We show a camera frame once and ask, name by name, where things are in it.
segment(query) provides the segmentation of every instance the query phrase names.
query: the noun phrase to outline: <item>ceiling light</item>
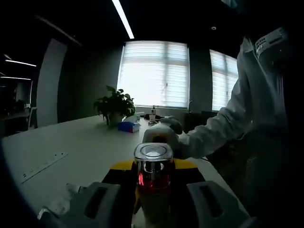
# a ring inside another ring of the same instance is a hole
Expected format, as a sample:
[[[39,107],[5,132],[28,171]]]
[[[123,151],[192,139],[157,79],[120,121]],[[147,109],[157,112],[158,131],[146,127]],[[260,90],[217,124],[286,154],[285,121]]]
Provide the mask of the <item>ceiling light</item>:
[[[28,66],[32,66],[32,67],[36,67],[36,65],[33,64],[29,64],[29,63],[22,63],[22,62],[18,62],[18,61],[13,61],[13,60],[5,60],[6,62],[11,62],[11,63],[20,63],[20,64],[24,64],[24,65],[28,65]]]
[[[130,25],[128,23],[128,20],[127,18],[125,17],[125,14],[124,14],[124,11],[123,11],[123,8],[119,2],[119,0],[112,0],[113,4],[115,5],[115,8],[120,16],[120,19],[122,20],[123,22],[123,25],[124,25],[124,28],[125,30],[127,30],[127,33],[129,35],[129,38],[130,39],[134,39],[134,36],[133,36],[133,33],[131,31],[131,28],[130,28]]]
[[[22,78],[22,77],[1,77],[1,78],[12,78],[12,79],[30,80],[29,78]]]

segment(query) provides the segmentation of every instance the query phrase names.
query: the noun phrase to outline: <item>white flower pot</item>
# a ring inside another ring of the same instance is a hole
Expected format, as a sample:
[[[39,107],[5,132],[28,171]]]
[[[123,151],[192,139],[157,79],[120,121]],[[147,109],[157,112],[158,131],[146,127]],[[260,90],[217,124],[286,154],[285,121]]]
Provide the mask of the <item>white flower pot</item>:
[[[120,113],[113,113],[112,115],[110,115],[109,118],[109,125],[111,127],[113,126],[117,126],[123,119],[123,115],[121,115]]]

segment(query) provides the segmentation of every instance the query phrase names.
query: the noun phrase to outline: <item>chair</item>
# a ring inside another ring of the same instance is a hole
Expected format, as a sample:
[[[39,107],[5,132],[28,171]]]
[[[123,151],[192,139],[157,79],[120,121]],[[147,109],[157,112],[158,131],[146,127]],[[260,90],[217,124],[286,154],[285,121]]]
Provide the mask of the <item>chair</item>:
[[[29,113],[28,130],[36,129],[37,126],[37,107],[32,107]]]

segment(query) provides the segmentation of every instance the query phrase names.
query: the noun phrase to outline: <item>potted plant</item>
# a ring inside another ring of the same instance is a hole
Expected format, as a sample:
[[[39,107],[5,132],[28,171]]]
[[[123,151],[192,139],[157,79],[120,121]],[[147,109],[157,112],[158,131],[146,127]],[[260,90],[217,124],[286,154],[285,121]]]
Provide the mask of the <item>potted plant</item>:
[[[135,114],[133,98],[129,94],[123,94],[123,89],[116,91],[108,85],[106,89],[112,95],[110,97],[104,96],[103,98],[98,98],[94,102],[94,108],[97,109],[98,114],[102,114],[104,119],[106,118],[107,125],[118,125],[125,116],[128,117]]]

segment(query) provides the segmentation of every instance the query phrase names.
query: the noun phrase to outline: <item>green leaves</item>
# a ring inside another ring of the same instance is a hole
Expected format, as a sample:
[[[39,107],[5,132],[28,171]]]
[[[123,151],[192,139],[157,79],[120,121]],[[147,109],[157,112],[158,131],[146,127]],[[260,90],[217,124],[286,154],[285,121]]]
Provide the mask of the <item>green leaves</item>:
[[[106,86],[107,91],[112,92],[110,97],[104,96],[98,98],[94,102],[94,108],[97,109],[98,114],[102,114],[109,124],[109,119],[113,113],[120,113],[124,116],[131,116],[135,114],[135,106],[133,104],[133,98],[129,94],[123,94],[123,89],[117,91],[111,87]]]

